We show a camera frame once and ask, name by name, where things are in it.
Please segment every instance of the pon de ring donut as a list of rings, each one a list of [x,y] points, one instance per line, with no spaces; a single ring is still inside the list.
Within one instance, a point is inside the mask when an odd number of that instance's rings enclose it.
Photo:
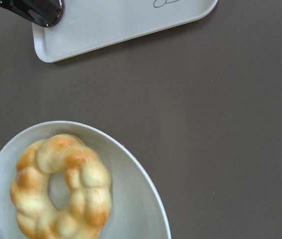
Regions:
[[[111,176],[96,152],[76,136],[59,134],[30,145],[10,187],[20,230],[30,239],[96,239],[111,211]],[[52,173],[63,172],[68,208],[48,195]]]

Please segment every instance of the white plate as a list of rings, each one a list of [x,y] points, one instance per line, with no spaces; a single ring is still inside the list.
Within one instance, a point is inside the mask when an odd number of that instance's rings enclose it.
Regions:
[[[19,155],[31,143],[59,133],[72,133],[81,138],[99,153],[112,175],[112,210],[99,239],[171,238],[158,192],[144,168],[129,151],[90,126],[70,121],[51,121],[22,131],[0,151],[0,239],[26,238],[18,228],[15,207],[9,197]]]
[[[35,51],[55,62],[128,39],[196,21],[217,0],[65,0],[54,27],[33,24]]]

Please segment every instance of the bottle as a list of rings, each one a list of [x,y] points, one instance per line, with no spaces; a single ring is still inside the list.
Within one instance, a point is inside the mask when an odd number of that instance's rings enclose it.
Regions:
[[[55,26],[62,18],[64,0],[0,0],[0,7],[42,27]]]

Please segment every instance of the oval plate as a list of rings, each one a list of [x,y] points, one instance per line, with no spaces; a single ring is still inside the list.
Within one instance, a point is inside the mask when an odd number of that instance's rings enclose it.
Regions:
[[[153,182],[124,146],[93,127],[71,121],[50,121],[25,129],[0,151],[0,239],[26,238],[18,228],[15,207],[9,197],[16,161],[33,142],[59,133],[78,136],[100,155],[112,175],[111,215],[99,239],[171,238],[167,216]]]

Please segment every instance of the white tray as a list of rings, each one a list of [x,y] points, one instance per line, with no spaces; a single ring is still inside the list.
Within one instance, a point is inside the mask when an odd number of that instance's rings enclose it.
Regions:
[[[65,0],[54,27],[33,24],[35,51],[56,62],[125,40],[196,21],[217,0]]]

